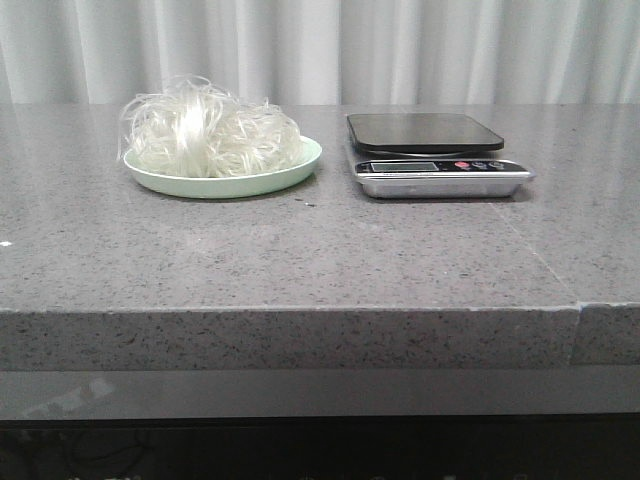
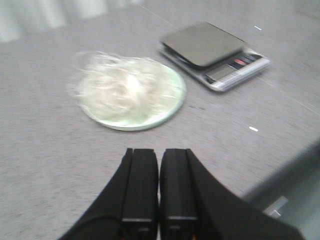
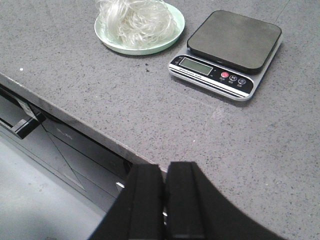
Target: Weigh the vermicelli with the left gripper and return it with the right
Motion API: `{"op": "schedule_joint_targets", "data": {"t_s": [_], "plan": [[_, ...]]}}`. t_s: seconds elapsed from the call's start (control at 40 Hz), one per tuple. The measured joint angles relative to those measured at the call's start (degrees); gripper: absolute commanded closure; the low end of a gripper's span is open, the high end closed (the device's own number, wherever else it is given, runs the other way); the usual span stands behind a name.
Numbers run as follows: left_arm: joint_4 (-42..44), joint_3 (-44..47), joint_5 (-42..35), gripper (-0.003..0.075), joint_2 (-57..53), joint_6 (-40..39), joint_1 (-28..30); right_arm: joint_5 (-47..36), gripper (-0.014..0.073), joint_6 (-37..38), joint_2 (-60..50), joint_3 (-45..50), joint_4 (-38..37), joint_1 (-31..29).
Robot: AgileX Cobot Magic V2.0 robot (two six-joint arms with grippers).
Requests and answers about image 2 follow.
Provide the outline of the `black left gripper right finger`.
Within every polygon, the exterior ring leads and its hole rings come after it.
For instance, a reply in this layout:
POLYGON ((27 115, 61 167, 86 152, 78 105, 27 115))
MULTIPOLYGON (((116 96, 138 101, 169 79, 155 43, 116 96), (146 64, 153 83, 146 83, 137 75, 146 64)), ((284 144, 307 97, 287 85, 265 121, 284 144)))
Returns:
POLYGON ((168 148, 160 167, 162 240, 302 240, 300 231, 222 185, 191 149, 168 148))

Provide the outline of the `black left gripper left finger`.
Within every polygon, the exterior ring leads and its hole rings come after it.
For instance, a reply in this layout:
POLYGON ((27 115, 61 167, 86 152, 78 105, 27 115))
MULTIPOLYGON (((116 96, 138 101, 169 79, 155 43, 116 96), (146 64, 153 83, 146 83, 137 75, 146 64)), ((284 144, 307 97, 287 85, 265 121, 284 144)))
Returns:
POLYGON ((158 162, 153 149, 126 150, 98 197, 62 240, 155 240, 158 162))

